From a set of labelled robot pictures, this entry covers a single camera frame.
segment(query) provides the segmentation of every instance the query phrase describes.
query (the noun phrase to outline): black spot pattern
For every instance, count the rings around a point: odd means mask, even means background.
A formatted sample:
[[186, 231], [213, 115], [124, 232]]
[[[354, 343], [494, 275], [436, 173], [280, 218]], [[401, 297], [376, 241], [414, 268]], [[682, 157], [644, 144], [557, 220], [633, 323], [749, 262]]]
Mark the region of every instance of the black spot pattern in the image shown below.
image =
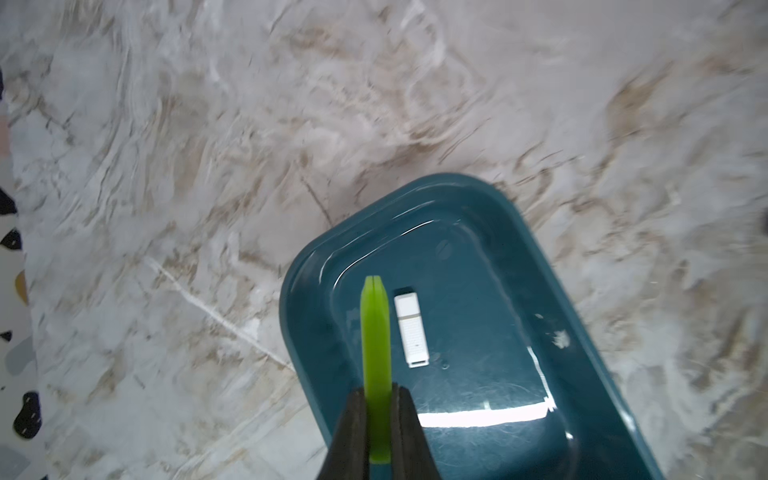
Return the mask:
[[5, 190], [0, 188], [0, 215], [16, 214], [16, 202], [8, 196]]
[[23, 439], [31, 440], [40, 432], [43, 424], [40, 417], [40, 398], [37, 392], [24, 394], [24, 405], [13, 421], [13, 430]]
[[22, 249], [22, 235], [15, 228], [8, 232], [5, 237], [0, 240], [0, 245], [9, 250], [21, 250]]

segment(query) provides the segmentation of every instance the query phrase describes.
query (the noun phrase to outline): marble floor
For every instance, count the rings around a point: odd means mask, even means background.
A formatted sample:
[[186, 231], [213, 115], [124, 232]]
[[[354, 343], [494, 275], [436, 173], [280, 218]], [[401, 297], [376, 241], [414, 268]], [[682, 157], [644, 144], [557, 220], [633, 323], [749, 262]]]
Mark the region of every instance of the marble floor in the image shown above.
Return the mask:
[[768, 471], [765, 2], [4, 0], [0, 67], [49, 478], [313, 478], [283, 274], [439, 171], [524, 213], [668, 478]]

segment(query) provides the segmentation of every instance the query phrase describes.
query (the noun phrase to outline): glossy tray bottom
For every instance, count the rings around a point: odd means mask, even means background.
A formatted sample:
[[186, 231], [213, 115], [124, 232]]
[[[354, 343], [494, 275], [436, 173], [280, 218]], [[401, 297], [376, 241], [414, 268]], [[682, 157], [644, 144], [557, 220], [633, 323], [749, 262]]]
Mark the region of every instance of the glossy tray bottom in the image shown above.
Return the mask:
[[286, 276], [283, 335], [327, 441], [362, 385], [366, 275], [382, 277], [390, 302], [419, 295], [430, 363], [407, 366], [393, 315], [392, 377], [411, 390], [443, 478], [660, 478], [514, 207], [460, 175], [385, 197], [312, 242]]

